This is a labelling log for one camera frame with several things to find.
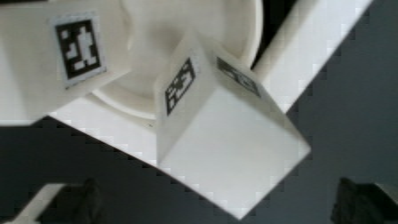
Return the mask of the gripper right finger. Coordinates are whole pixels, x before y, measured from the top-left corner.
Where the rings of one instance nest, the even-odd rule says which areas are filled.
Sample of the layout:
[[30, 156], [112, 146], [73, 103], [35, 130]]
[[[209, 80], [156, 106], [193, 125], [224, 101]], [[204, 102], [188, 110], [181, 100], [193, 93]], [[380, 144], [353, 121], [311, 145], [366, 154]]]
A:
[[332, 224], [398, 224], [398, 185], [339, 179]]

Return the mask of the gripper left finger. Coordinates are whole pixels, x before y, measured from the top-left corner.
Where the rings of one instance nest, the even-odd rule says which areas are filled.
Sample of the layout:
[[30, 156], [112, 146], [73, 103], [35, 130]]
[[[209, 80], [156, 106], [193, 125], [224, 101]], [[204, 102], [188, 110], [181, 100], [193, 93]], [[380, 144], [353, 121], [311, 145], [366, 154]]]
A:
[[7, 224], [108, 224], [96, 180], [46, 184]]

